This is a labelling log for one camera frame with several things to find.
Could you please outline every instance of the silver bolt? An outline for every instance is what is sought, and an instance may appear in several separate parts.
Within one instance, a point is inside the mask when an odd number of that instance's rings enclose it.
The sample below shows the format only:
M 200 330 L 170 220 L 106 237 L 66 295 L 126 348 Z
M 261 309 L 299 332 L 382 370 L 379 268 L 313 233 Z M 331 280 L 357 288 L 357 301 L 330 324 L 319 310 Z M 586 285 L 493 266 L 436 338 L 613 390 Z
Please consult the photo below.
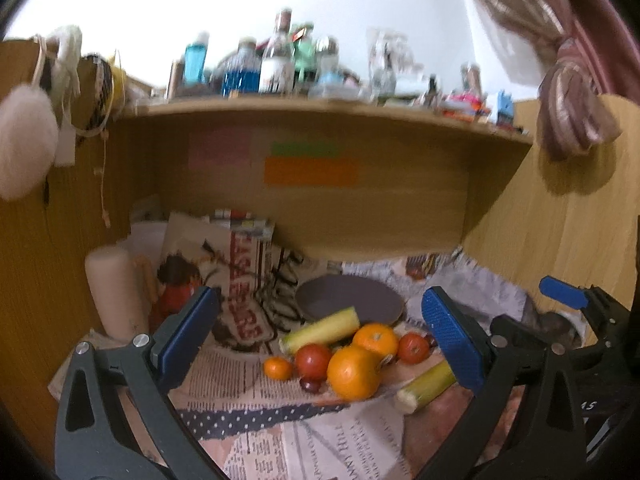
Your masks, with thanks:
M 507 346 L 509 344 L 509 342 L 507 341 L 507 339 L 504 336 L 492 335 L 491 336 L 491 344 L 494 345 L 496 348 L 504 348 L 505 346 Z
M 553 343 L 551 345 L 551 351 L 556 355 L 562 355 L 564 354 L 564 346 L 562 346 L 560 343 Z
M 149 342 L 149 336 L 147 334 L 138 334 L 133 338 L 133 346 L 141 348 Z
M 89 349 L 89 343 L 87 341 L 81 341 L 76 345 L 76 353 L 78 355 L 84 354 Z

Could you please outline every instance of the blue gripper pad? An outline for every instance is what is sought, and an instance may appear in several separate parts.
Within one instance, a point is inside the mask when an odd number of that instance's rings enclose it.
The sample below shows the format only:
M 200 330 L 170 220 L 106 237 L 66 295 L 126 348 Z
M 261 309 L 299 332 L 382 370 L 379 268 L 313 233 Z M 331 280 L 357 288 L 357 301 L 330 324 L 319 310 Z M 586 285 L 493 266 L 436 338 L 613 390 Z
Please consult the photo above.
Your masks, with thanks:
M 559 301 L 574 310 L 581 310 L 589 304 L 584 291 L 552 276 L 545 276 L 538 285 L 540 292 L 552 300 Z
M 219 312 L 217 291 L 201 286 L 178 314 L 169 316 L 158 328 L 150 357 L 162 393 L 182 384 Z
M 451 308 L 456 308 L 439 286 L 428 288 L 422 297 L 422 317 L 458 383 L 477 395 L 484 384 L 482 355 L 456 320 L 446 301 Z

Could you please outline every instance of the tied curtain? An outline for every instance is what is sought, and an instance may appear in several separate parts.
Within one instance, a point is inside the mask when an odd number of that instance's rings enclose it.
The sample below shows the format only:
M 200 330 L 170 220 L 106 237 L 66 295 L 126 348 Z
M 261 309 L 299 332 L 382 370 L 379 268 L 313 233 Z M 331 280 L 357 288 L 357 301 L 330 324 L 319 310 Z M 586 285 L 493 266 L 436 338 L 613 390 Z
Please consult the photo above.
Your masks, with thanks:
M 479 1 L 553 65 L 540 85 L 538 117 L 538 142 L 551 160 L 620 135 L 596 96 L 615 93 L 640 105 L 640 49 L 609 0 Z

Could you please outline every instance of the green stalk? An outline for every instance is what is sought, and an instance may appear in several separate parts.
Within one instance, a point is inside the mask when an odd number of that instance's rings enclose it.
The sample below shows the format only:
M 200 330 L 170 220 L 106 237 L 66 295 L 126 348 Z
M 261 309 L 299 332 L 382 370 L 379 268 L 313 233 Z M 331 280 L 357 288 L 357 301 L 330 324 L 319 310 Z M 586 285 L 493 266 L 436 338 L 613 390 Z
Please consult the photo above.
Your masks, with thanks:
M 416 412 L 455 382 L 456 377 L 449 364 L 446 361 L 439 362 L 399 390 L 396 393 L 395 406 L 406 414 Z
M 283 336 L 280 338 L 280 350 L 293 355 L 309 343 L 329 345 L 355 334 L 359 328 L 356 309 L 350 306 Z

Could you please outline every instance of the gray oval plate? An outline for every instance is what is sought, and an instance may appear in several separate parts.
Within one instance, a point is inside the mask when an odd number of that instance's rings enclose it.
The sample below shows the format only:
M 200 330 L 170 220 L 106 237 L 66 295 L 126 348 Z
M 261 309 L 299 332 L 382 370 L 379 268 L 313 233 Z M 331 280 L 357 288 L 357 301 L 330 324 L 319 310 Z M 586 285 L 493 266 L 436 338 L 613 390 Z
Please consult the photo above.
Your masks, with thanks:
M 360 323 L 393 324 L 402 315 L 404 300 L 384 283 L 362 276 L 328 274 L 300 285 L 296 302 L 303 316 L 316 321 L 350 306 Z

